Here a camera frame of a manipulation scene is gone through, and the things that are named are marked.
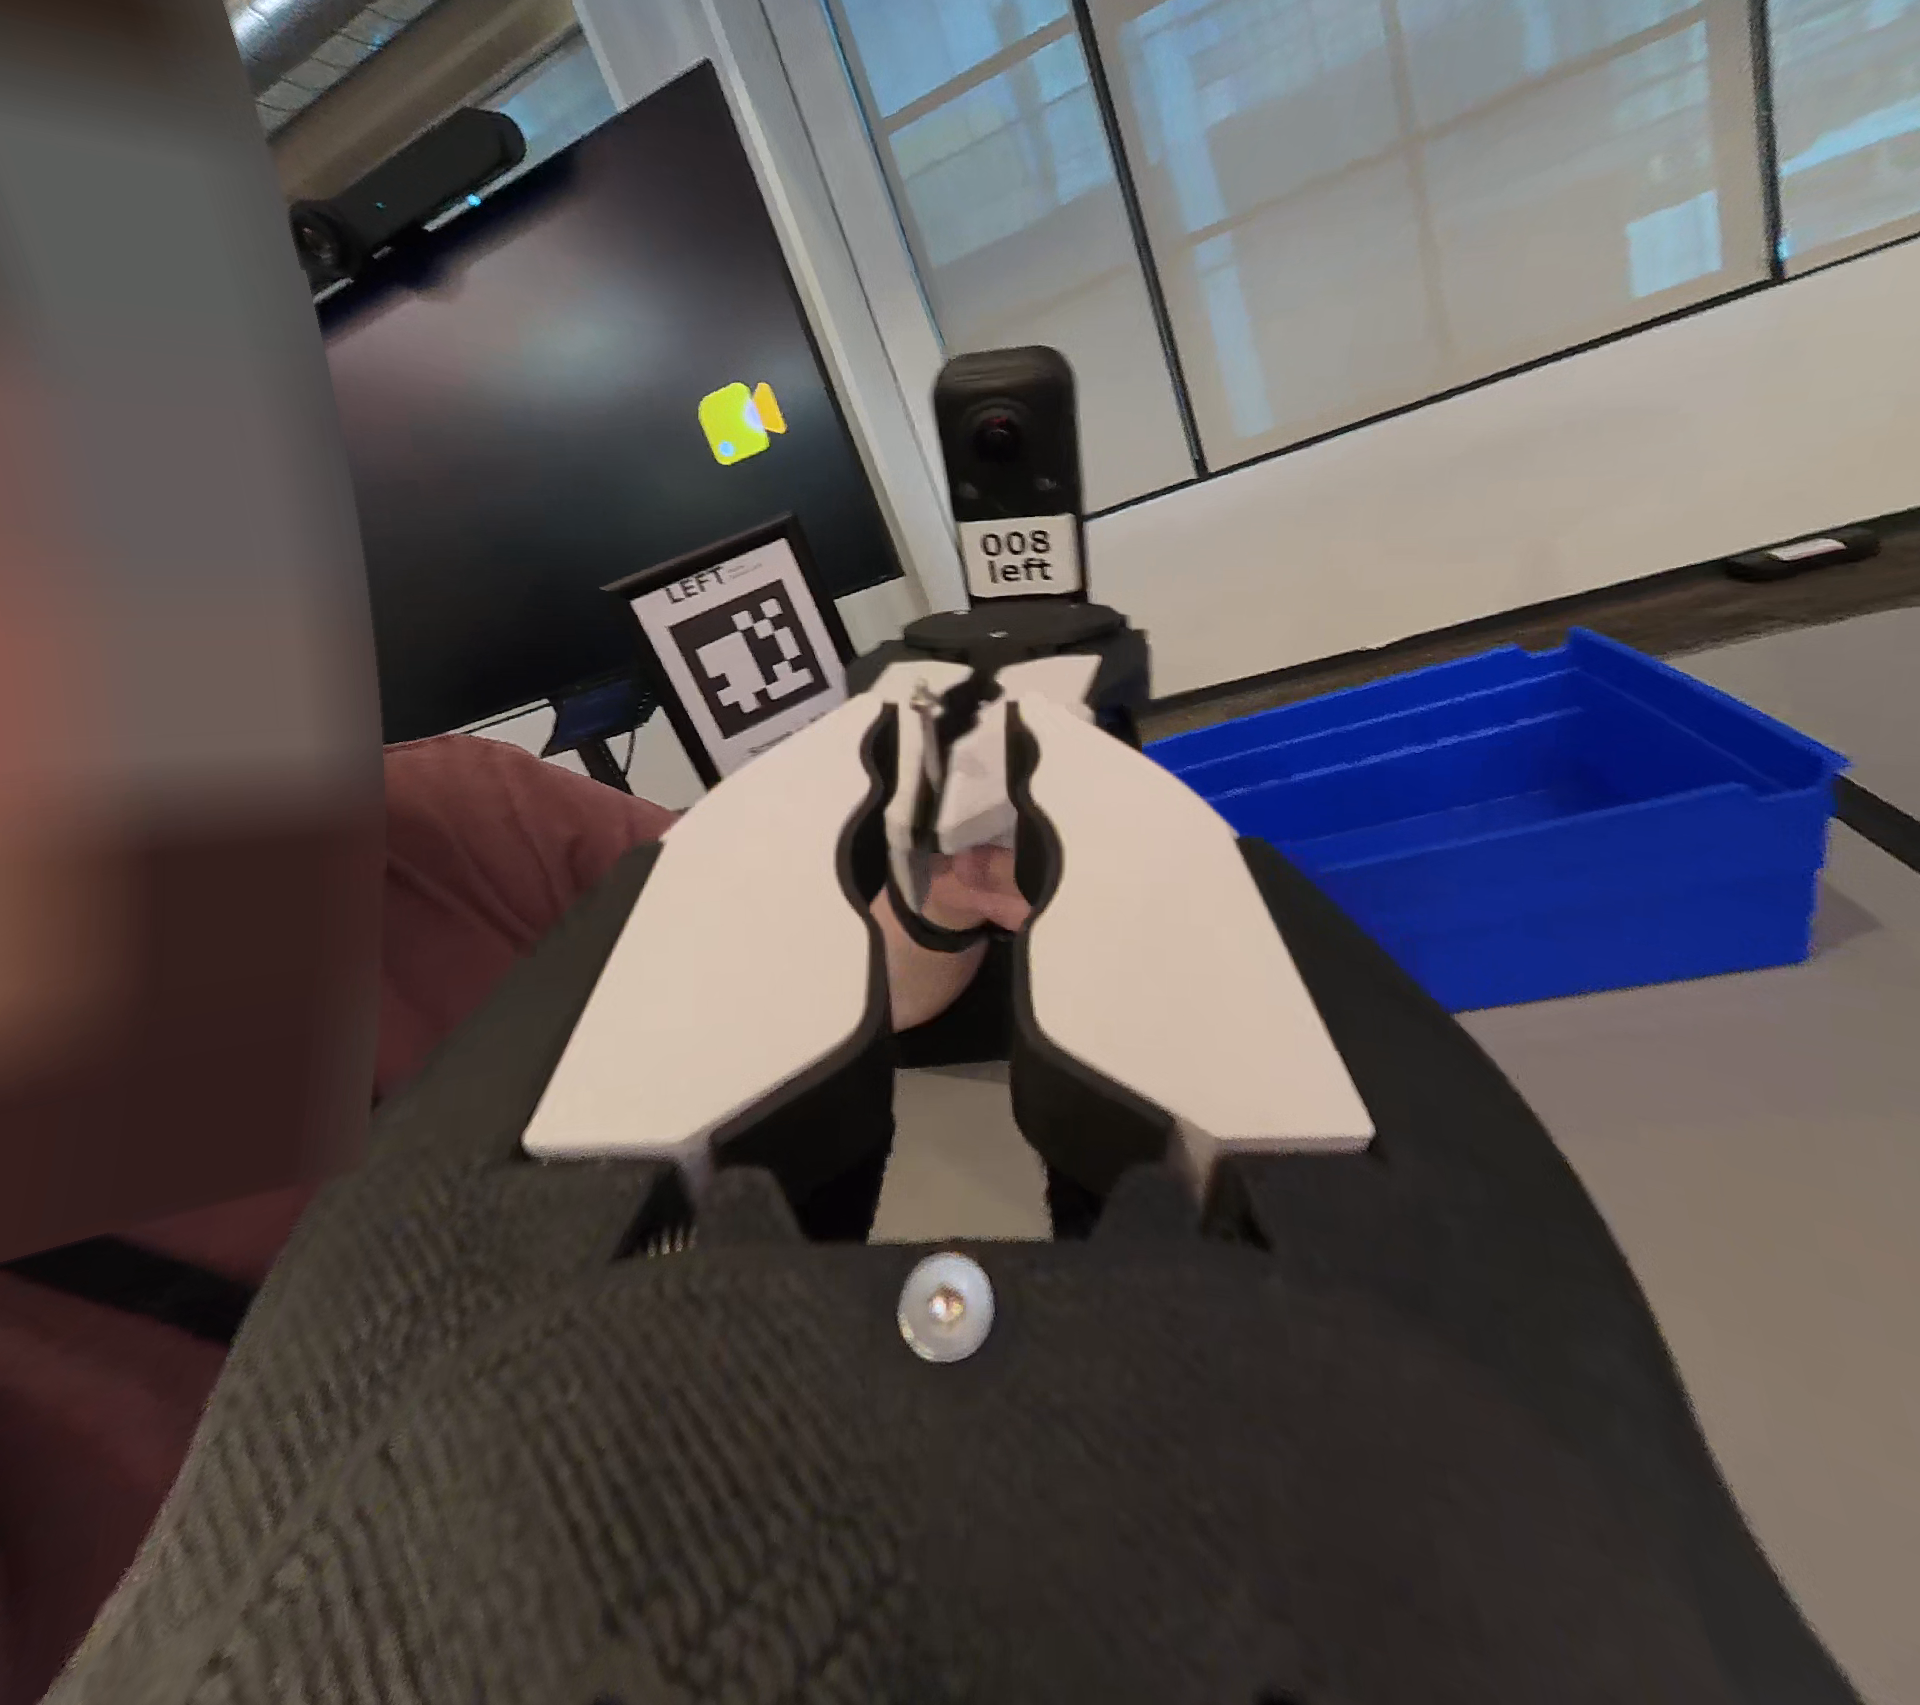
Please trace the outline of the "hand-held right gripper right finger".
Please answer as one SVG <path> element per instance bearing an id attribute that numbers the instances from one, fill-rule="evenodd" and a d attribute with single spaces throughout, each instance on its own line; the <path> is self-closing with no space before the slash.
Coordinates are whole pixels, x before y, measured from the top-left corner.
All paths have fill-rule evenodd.
<path id="1" fill-rule="evenodd" d="M 1008 1091 L 1050 1237 L 1091 1237 L 1121 1179 L 1207 1210 L 1227 1165 L 1356 1156 L 1375 1118 L 1258 876 L 1261 843 L 1067 704 L 1008 709 L 1014 879 Z"/>

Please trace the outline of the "large grid window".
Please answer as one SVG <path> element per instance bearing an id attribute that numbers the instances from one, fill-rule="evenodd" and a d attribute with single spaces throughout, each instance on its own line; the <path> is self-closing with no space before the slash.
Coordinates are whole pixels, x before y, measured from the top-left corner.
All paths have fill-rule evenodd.
<path id="1" fill-rule="evenodd" d="M 1117 502 L 1916 233 L 1916 0 L 822 0 L 931 331 Z"/>

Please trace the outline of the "person's left hand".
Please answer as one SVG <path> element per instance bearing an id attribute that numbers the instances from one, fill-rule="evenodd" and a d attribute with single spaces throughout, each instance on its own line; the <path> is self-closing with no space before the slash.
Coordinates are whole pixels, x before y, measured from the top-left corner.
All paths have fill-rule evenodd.
<path id="1" fill-rule="evenodd" d="M 909 857 L 889 871 L 872 905 L 879 930 L 890 1020 L 918 1028 L 945 1012 L 983 970 L 995 942 L 1032 916 L 1009 843 Z"/>

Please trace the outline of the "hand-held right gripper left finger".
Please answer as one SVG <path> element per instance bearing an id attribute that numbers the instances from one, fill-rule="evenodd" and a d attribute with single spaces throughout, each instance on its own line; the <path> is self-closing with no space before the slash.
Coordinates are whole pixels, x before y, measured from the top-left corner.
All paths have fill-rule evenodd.
<path id="1" fill-rule="evenodd" d="M 638 1163 L 706 1201 L 775 1176 L 806 1237 L 872 1237 L 898 1046 L 872 905 L 898 711 L 833 709 L 658 841 L 523 1128 L 540 1165 Z"/>

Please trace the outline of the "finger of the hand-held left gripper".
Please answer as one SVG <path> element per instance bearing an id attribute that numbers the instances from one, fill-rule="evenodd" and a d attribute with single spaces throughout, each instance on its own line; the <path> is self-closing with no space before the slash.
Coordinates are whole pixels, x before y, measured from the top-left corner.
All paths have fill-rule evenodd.
<path id="1" fill-rule="evenodd" d="M 873 682 L 873 698 L 882 702 L 882 716 L 893 720 L 897 768 L 886 805 L 886 839 L 893 865 L 908 865 L 918 853 L 918 812 L 926 787 L 926 738 L 920 721 L 909 711 L 915 682 L 943 686 L 941 670 L 882 670 Z"/>
<path id="2" fill-rule="evenodd" d="M 1023 695 L 1091 716 L 1096 659 L 1028 659 L 1008 673 L 973 666 L 937 700 L 937 843 L 1009 843 L 1009 738 Z"/>

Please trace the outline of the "person's maroon shirt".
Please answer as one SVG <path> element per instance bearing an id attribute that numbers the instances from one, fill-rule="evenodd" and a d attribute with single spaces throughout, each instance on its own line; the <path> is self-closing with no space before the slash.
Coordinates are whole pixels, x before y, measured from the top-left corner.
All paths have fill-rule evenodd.
<path id="1" fill-rule="evenodd" d="M 3 1700 L 366 1701 L 378 1455 L 460 1203 L 366 1163 L 252 1283 L 150 1232 L 3 1261 Z"/>

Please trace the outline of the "blue plastic bin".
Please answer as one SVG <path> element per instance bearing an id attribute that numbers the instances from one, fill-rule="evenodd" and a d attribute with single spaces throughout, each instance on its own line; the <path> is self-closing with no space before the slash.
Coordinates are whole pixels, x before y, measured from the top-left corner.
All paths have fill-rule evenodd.
<path id="1" fill-rule="evenodd" d="M 1611 635 L 1146 743 L 1450 1012 L 1811 951 L 1843 752 Z"/>

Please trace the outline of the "large black monitor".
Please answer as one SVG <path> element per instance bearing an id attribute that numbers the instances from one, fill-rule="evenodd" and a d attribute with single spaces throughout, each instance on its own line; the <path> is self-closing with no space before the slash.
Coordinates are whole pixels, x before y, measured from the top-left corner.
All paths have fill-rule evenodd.
<path id="1" fill-rule="evenodd" d="M 317 317 L 388 743 L 630 675 L 609 585 L 778 518 L 905 574 L 712 60 Z"/>

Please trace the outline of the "black remote control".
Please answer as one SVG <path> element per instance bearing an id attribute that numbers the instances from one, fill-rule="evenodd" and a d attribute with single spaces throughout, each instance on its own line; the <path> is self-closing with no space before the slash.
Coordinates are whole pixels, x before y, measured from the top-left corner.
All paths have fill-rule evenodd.
<path id="1" fill-rule="evenodd" d="M 1739 583 L 1777 583 L 1824 566 L 1869 562 L 1878 552 L 1882 533 L 1873 526 L 1851 523 L 1739 551 L 1721 558 L 1721 570 Z"/>

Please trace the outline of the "black monitor stand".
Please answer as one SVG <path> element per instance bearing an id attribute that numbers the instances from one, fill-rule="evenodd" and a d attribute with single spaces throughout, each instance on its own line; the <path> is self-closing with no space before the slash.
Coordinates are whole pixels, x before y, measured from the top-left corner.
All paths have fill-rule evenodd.
<path id="1" fill-rule="evenodd" d="M 573 756 L 586 778 L 630 794 L 635 732 L 655 716 L 658 698 L 642 675 L 611 675 L 552 698 L 552 724 L 541 761 Z"/>

